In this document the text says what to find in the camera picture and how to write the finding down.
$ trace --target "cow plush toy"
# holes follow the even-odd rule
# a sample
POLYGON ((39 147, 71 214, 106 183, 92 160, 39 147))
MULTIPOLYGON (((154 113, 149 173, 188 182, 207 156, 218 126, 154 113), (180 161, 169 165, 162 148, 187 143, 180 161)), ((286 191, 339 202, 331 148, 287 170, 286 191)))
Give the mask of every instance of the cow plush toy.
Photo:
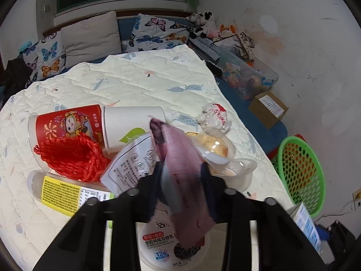
POLYGON ((195 24, 193 32, 190 33, 190 37, 195 39, 196 37, 202 38, 210 38, 213 39, 219 35, 219 31, 215 25, 215 15, 213 12, 205 12, 203 16, 199 18, 199 24, 201 26, 197 26, 195 24))

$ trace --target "dark blanket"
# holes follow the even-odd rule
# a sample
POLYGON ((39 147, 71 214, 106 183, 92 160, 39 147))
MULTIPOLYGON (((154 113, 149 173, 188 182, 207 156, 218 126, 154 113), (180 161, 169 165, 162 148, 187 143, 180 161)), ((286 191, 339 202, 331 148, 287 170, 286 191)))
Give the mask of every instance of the dark blanket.
POLYGON ((5 86, 2 105, 5 105, 12 95, 25 88, 31 73, 32 70, 25 64, 23 59, 16 58, 8 61, 6 70, 0 76, 0 86, 5 86))

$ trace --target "beige pillow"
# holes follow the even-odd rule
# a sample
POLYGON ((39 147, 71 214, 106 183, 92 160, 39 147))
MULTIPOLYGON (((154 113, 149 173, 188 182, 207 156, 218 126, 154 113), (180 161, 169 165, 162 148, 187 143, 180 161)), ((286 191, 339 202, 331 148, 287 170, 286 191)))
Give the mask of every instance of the beige pillow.
POLYGON ((65 67, 122 53, 115 11, 98 15, 61 29, 65 67))

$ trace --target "plastic container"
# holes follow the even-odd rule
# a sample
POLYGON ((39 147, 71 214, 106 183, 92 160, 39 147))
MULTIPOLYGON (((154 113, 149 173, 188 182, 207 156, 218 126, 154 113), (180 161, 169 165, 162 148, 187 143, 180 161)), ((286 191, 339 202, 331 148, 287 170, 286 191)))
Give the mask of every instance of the plastic container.
POLYGON ((326 185, 315 152, 302 139, 289 136, 279 145, 272 164, 293 202, 304 202, 311 217, 316 217, 324 205, 326 185))
POLYGON ((187 135, 210 165, 212 175, 222 177, 228 187, 240 192, 250 186, 257 162, 248 158, 234 159, 236 148, 224 133, 215 127, 208 127, 202 133, 187 135))
POLYGON ((35 199, 68 216, 73 216, 90 197, 95 196, 99 201, 114 198, 100 183, 88 184, 42 170, 29 173, 27 186, 35 199))
POLYGON ((86 133, 99 143, 109 159, 136 135, 149 131, 152 117, 165 121, 161 107, 105 107, 102 104, 76 107, 48 114, 33 113, 28 120, 31 151, 45 171, 53 172, 34 152, 34 147, 47 139, 59 136, 75 137, 86 133))
POLYGON ((166 212, 157 209, 154 218, 138 228, 139 258, 155 271, 191 270, 203 261, 209 245, 207 233, 191 248, 182 249, 166 212))
POLYGON ((261 60, 255 58, 251 67, 226 48, 221 49, 217 65, 223 70, 222 78, 243 100, 252 100, 278 81, 278 74, 261 60))

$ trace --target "power cord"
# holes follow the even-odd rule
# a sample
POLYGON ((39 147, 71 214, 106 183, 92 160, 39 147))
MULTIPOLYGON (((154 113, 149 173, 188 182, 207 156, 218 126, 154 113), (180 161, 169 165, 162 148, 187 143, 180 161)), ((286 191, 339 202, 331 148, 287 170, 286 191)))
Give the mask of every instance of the power cord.
MULTIPOLYGON (((341 210, 339 210, 339 211, 337 211, 337 212, 341 212, 341 211, 342 211, 344 208, 346 208, 350 203, 353 203, 353 200, 352 200, 352 201, 349 201, 346 205, 344 205, 344 206, 342 207, 341 210)), ((353 212, 352 204, 351 204, 351 211, 348 211, 348 212, 343 213, 343 214, 328 214, 328 215, 322 215, 321 217, 319 217, 319 218, 315 221, 315 223, 318 222, 321 218, 330 217, 330 216, 343 216, 343 215, 349 214, 349 213, 351 213, 351 212, 353 212)))

